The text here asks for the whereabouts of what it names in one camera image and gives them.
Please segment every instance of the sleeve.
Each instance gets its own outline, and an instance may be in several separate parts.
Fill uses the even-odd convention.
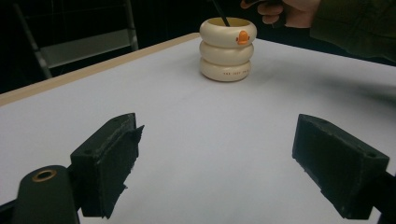
[[[396,0],[321,0],[310,35],[351,54],[396,62]]]

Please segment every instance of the cream-colored container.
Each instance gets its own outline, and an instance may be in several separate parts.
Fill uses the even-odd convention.
[[[227,18],[226,26],[221,18],[204,21],[200,28],[203,39],[200,44],[200,70],[217,81],[237,81],[250,72],[253,55],[252,42],[256,38],[256,26],[238,18]]]

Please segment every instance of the table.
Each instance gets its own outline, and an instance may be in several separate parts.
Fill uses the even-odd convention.
[[[0,203],[106,121],[136,113],[140,157],[110,220],[81,223],[376,223],[339,217],[291,157],[299,114],[391,157],[396,68],[255,40],[250,75],[199,72],[198,34],[0,95]]]

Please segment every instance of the table edge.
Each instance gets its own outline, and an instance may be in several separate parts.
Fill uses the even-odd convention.
[[[22,87],[20,89],[16,89],[14,91],[8,91],[5,93],[0,94],[0,106],[2,105],[7,105],[16,101],[19,101],[23,98],[33,96],[36,94],[39,94],[40,92],[43,91],[49,91],[52,89],[55,89],[57,87],[60,87],[64,84],[82,79],[84,77],[88,77],[91,75],[94,75],[96,73],[105,71],[107,69],[116,67],[118,65],[128,63],[130,61],[145,57],[147,55],[150,55],[152,53],[155,53],[157,51],[163,50],[163,49],[168,49],[170,47],[173,47],[175,45],[187,42],[189,40],[193,40],[197,37],[199,37],[199,33],[192,33],[188,35],[183,35],[181,37],[177,37],[175,39],[171,39],[165,42],[162,42],[157,45],[153,45],[144,49],[140,49],[125,55],[121,55],[120,57],[110,59],[108,61],[104,61],[101,63],[97,63],[88,67],[81,68],[79,70],[58,76],[58,77],[53,77],[41,82],[37,82],[35,84]]]

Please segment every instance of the hand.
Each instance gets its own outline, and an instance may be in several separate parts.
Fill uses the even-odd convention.
[[[320,0],[283,0],[283,5],[271,4],[266,0],[260,1],[263,3],[259,4],[257,11],[262,15],[262,22],[272,24],[279,19],[279,14],[285,11],[285,26],[295,28],[311,27],[320,4]],[[255,3],[246,4],[245,0],[242,0],[241,8],[251,7]]]

